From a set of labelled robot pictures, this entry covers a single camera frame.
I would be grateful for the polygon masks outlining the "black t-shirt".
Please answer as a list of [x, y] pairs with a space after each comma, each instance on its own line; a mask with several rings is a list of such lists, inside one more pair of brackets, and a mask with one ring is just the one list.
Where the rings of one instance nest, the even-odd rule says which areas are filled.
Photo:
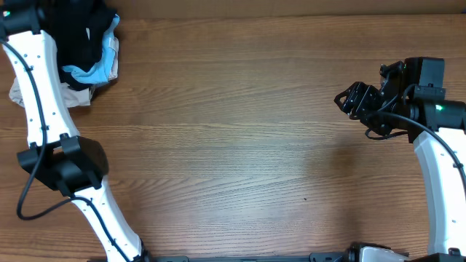
[[90, 70], [102, 58], [104, 32], [110, 27], [117, 10], [104, 0], [44, 0], [46, 32], [55, 40], [58, 68], [66, 66]]

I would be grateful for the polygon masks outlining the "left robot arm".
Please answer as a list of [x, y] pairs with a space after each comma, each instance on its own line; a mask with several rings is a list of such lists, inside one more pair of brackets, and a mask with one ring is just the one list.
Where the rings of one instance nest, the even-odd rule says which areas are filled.
[[69, 113], [74, 97], [90, 102], [117, 77], [118, 24], [103, 1], [4, 1], [1, 45], [27, 117], [20, 166], [82, 212], [108, 261], [150, 261], [111, 192], [102, 145], [82, 137]]

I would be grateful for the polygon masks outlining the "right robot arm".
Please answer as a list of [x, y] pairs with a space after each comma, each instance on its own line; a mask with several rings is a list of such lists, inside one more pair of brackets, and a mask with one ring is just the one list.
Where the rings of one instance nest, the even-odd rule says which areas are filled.
[[442, 87], [355, 82], [334, 98], [366, 137], [408, 136], [427, 197], [430, 235], [423, 261], [465, 260], [465, 104], [446, 100]]

